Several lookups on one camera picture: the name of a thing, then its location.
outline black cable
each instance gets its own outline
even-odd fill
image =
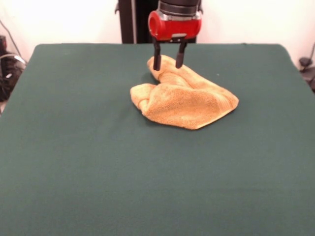
[[[3,22],[2,22],[1,20],[0,20],[0,25],[2,25],[2,27],[8,32],[8,34],[9,34],[9,36],[10,36],[10,39],[11,39],[11,41],[12,41],[12,43],[13,43],[13,45],[14,45],[16,51],[18,52],[19,56],[21,57],[20,50],[19,50],[19,48],[16,46],[16,43],[14,42],[14,39],[13,39],[13,37],[12,37],[10,31],[8,30],[7,27],[5,27],[5,25],[3,24]]]
[[[309,85],[312,87],[312,83],[314,82],[315,80],[315,75],[311,78],[311,80],[309,81]]]
[[[315,43],[314,43],[314,45],[313,45],[313,49],[312,49],[312,53],[311,53],[310,59],[313,58],[313,56],[314,56],[314,51],[315,51]]]
[[[13,57],[7,57],[4,60],[6,76],[0,76],[0,102],[9,99],[19,77],[23,73],[23,69],[17,63],[18,60]]]

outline green tablecloth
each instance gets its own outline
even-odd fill
[[[0,235],[315,235],[315,98],[286,50],[189,45],[185,64],[240,99],[197,131],[132,104],[152,54],[36,47],[0,118]]]

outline white wall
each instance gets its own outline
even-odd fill
[[[0,18],[29,59],[39,43],[121,43],[117,1],[0,0]],[[297,65],[315,41],[315,0],[203,0],[203,8],[198,43],[280,43]]]
[[[298,65],[315,41],[315,0],[203,0],[199,43],[280,43]]]
[[[114,14],[117,2],[0,0],[0,19],[10,29],[22,56],[29,59],[40,43],[121,43],[119,13]]]

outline green table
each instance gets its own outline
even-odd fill
[[[36,47],[0,118],[0,235],[314,236],[315,99],[286,50],[189,45],[185,64],[240,99],[197,131],[132,104],[152,54]]]

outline towel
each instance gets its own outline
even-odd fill
[[[160,71],[153,70],[154,58],[147,66],[160,83],[136,85],[130,89],[133,104],[147,119],[189,130],[204,127],[227,115],[239,99],[230,91],[203,78],[176,61],[161,56]]]

